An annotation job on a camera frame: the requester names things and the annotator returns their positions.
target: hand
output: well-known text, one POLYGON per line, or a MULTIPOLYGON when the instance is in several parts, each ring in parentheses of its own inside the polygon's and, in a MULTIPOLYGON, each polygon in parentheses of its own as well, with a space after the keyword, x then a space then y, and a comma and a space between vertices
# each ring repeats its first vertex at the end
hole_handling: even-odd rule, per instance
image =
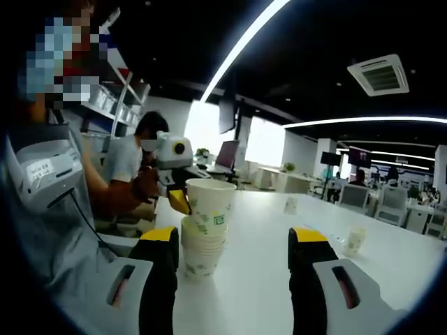
POLYGON ((148 198, 160 196, 157 181, 159 174, 155 168, 144 168, 139 171, 138 176, 132 181, 132 191, 136 198, 146 201, 148 198))

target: air conditioning vent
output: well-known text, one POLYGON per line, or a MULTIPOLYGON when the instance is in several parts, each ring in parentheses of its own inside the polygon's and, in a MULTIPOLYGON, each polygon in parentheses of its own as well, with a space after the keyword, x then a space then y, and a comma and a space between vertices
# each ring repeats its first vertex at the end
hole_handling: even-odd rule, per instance
POLYGON ((368 96, 410 92, 404 68, 396 54, 348 66, 348 71, 368 96))

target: cable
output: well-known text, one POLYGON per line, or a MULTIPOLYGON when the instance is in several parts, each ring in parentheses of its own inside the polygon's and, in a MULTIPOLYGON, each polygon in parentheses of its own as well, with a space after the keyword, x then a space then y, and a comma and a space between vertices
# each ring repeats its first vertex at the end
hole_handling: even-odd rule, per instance
POLYGON ((104 246, 110 250, 111 253, 113 253, 115 256, 118 256, 116 252, 114 252, 107 243, 104 242, 104 240, 101 238, 101 236, 99 236, 99 234, 95 231, 95 229, 90 225, 89 221, 87 220, 87 218, 85 217, 84 213, 82 212, 81 208, 79 207, 78 201, 76 201, 75 197, 73 196, 73 192, 70 192, 70 196, 73 199, 73 202, 76 205, 76 208, 78 208, 79 213, 81 214, 82 218, 84 219, 85 223, 89 226, 89 228, 91 229, 91 231, 96 235, 96 237, 98 237, 98 240, 101 241, 104 246))

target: black ceiling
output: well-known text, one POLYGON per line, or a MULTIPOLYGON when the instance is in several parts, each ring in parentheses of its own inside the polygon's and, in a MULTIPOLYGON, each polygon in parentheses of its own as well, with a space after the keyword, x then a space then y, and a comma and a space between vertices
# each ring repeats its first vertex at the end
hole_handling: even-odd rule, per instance
MULTIPOLYGON (((201 92, 171 80, 207 84, 271 0, 154 0, 150 6, 145 2, 121 5, 121 17, 111 29, 113 38, 129 68, 151 83, 151 94, 191 100, 200 98, 201 92)), ((291 0, 253 38, 229 73, 236 77, 239 94, 303 121, 379 115, 447 118, 447 20, 442 5, 442 1, 291 0), (346 67, 394 53, 402 61, 410 92, 369 97, 346 67)), ((229 77, 218 86, 225 88, 229 77)), ((291 131, 335 140, 437 145, 446 142, 445 129, 439 124, 382 122, 291 131)), ((433 156, 426 148, 411 150, 433 156)))

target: led light strip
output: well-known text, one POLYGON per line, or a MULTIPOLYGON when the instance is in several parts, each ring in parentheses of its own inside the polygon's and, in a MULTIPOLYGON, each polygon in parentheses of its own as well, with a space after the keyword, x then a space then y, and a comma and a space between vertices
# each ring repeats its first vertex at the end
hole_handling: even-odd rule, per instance
POLYGON ((365 121, 419 121, 434 122, 438 124, 447 124, 447 119, 437 117, 347 117, 345 119, 329 119, 320 121, 300 122, 297 124, 286 124, 284 128, 295 128, 305 126, 317 126, 319 124, 342 124, 346 122, 365 122, 365 121))
POLYGON ((397 166, 404 166, 406 168, 415 168, 415 169, 421 169, 421 170, 430 170, 428 167, 425 166, 418 166, 418 165, 411 165, 411 164, 401 164, 401 163, 395 163, 395 162, 388 162, 388 161, 379 161, 377 159, 372 159, 371 163, 383 163, 383 164, 390 164, 390 165, 397 165, 397 166))
POLYGON ((219 83, 220 79, 224 76, 225 72, 234 62, 237 56, 245 48, 245 46, 251 41, 251 39, 261 30, 262 27, 283 8, 290 0, 274 0, 262 13, 258 16, 256 20, 251 24, 251 26, 244 32, 244 35, 239 39, 236 45, 232 48, 228 56, 225 58, 220 68, 217 70, 211 82, 208 84, 207 89, 202 95, 200 101, 204 103, 211 95, 212 90, 219 83))
MULTIPOLYGON (((337 151, 349 151, 349 149, 337 149, 337 151)), ((384 152, 384 151, 371 151, 373 154, 378 155, 390 155, 390 156, 400 156, 400 157, 409 157, 409 158, 418 158, 418 159, 424 159, 426 161, 432 161, 435 162, 434 158, 430 157, 424 157, 424 156, 414 156, 414 155, 407 155, 407 154, 396 154, 393 152, 384 152)))

